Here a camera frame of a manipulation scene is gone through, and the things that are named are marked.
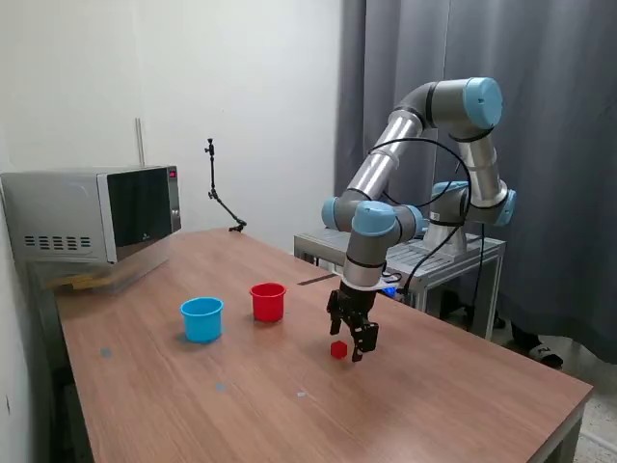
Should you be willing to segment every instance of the robotic arm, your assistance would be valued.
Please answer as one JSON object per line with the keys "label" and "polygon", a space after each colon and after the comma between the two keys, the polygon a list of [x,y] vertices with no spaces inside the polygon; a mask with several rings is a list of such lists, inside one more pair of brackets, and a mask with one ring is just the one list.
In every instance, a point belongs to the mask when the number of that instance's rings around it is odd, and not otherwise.
{"label": "robotic arm", "polygon": [[[499,178],[496,150],[491,131],[501,117],[502,98],[491,78],[446,80],[424,84],[405,96],[389,116],[388,126],[376,146],[388,141],[417,137],[428,128],[444,128],[455,140],[471,176],[471,205],[468,218],[476,222],[505,225],[514,209],[516,193]],[[328,302],[331,335],[337,334],[341,320],[354,339],[352,360],[375,349],[379,326],[368,320],[375,294],[386,268],[388,248],[419,234],[422,214],[412,205],[391,206],[376,201],[398,159],[406,148],[394,142],[366,157],[340,198],[328,199],[321,211],[324,224],[350,232],[340,288]],[[447,231],[462,225],[461,204],[467,201],[468,183],[438,183],[431,204],[430,225],[424,246],[434,249]]]}

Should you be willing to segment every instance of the gray curtain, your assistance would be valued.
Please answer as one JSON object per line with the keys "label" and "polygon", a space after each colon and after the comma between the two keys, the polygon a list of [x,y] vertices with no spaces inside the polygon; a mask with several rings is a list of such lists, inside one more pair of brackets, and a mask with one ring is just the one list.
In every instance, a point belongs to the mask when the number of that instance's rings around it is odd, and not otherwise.
{"label": "gray curtain", "polygon": [[[336,192],[401,96],[432,80],[494,77],[505,99],[499,168],[519,195],[512,223],[488,229],[508,242],[500,309],[526,331],[617,363],[617,2],[349,0],[346,9]],[[418,204],[452,172],[448,156],[414,146],[389,192]]]}

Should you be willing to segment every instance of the person's foot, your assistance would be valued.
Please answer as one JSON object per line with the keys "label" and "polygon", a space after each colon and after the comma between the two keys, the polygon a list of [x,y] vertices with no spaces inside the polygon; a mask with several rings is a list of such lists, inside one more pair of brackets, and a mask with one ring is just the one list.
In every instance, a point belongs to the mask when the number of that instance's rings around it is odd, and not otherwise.
{"label": "person's foot", "polygon": [[547,367],[559,369],[563,365],[561,357],[552,352],[545,344],[538,344],[532,349],[529,349],[527,356]]}

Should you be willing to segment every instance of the wooden board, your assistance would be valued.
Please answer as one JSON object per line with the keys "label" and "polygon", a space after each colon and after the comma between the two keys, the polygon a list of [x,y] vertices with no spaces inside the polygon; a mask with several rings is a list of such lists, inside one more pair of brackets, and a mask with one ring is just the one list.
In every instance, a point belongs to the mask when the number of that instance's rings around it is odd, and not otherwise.
{"label": "wooden board", "polygon": [[[59,295],[97,463],[524,462],[591,387],[378,296],[377,350],[330,356],[338,280],[250,237],[175,236],[169,262],[118,295]],[[287,286],[255,323],[249,288]],[[180,304],[225,301],[224,333],[185,341]],[[346,327],[339,339],[351,346]]]}

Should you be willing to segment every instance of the white wall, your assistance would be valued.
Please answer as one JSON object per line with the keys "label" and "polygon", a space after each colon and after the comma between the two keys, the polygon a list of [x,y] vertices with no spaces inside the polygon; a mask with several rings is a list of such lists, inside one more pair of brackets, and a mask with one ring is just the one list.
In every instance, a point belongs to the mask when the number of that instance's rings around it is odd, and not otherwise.
{"label": "white wall", "polygon": [[235,225],[292,249],[334,193],[340,0],[139,0],[147,161],[176,163],[186,231]]}
{"label": "white wall", "polygon": [[[0,121],[0,172],[12,167]],[[0,207],[0,459],[11,463],[45,461],[48,445],[45,388],[49,383],[44,377],[44,362],[39,362],[44,351],[32,335],[31,322]]]}
{"label": "white wall", "polygon": [[132,0],[6,0],[0,117],[20,170],[137,165]]}

